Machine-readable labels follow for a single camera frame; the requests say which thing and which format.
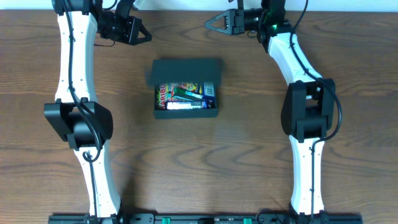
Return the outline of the purple chocolate bar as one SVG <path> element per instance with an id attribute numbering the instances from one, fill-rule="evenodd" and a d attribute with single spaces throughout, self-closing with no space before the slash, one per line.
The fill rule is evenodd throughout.
<path id="1" fill-rule="evenodd" d="M 167 110 L 201 110 L 207 108 L 206 101 L 167 101 Z"/>

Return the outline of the small blue gum pack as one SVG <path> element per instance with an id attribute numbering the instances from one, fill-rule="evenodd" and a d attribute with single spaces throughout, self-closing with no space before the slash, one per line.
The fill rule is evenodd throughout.
<path id="1" fill-rule="evenodd" d="M 204 82 L 203 92 L 205 96 L 215 97 L 215 86 L 213 82 Z"/>

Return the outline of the blue long cookie pack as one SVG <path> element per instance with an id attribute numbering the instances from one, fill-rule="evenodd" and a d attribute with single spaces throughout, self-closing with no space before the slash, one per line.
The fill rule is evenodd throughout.
<path id="1" fill-rule="evenodd" d="M 214 96 L 204 95 L 203 100 L 206 102 L 206 107 L 208 109 L 216 108 L 216 98 Z"/>

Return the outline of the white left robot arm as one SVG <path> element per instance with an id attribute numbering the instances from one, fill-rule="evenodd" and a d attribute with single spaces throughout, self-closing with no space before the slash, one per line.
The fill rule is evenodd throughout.
<path id="1" fill-rule="evenodd" d="M 121 198 L 111 172 L 109 140 L 113 135 L 110 110 L 98 103 L 94 84 L 95 38 L 138 45 L 152 39 L 140 18 L 130 15 L 133 0 L 54 0 L 61 36 L 60 78 L 53 103 L 44 116 L 67 142 L 83 171 L 90 201 L 86 215 L 53 215 L 49 223 L 122 223 Z"/>

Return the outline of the dark green box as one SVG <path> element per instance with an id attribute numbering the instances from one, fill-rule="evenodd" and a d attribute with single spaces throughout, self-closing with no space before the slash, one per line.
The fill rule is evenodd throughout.
<path id="1" fill-rule="evenodd" d="M 146 82 L 154 89 L 154 117 L 156 119 L 214 118 L 218 115 L 218 86 L 221 82 L 222 60 L 218 58 L 158 59 L 146 73 Z M 216 108 L 201 110 L 156 110 L 155 87 L 161 83 L 213 82 Z"/>

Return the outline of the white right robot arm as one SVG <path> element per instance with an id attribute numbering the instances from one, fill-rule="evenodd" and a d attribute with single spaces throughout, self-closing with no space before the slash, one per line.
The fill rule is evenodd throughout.
<path id="1" fill-rule="evenodd" d="M 280 120 L 288 135 L 294 161 L 294 189 L 290 205 L 300 216 L 315 218 L 324 210 L 321 162 L 333 113 L 341 112 L 335 83 L 324 79 L 310 64 L 299 46 L 296 30 L 285 17 L 284 1 L 262 1 L 257 9 L 228 9 L 207 20 L 208 30 L 228 35 L 255 32 L 264 50 L 278 65 L 286 83 Z"/>

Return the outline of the Haribo gummy candy bag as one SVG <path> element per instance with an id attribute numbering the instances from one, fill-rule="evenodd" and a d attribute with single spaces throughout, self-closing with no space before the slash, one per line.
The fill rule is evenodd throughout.
<path id="1" fill-rule="evenodd" d="M 198 83 L 183 82 L 183 83 L 161 83 L 155 87 L 155 109 L 165 110 L 167 101 L 190 101 L 179 94 L 180 89 L 190 91 L 201 95 L 203 93 L 202 87 Z"/>

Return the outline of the green candy bar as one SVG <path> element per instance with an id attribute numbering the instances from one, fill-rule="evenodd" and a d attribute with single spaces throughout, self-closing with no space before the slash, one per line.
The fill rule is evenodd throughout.
<path id="1" fill-rule="evenodd" d="M 172 90 L 172 98 L 174 101 L 202 101 L 203 96 L 198 93 L 188 91 L 186 89 L 175 87 Z"/>

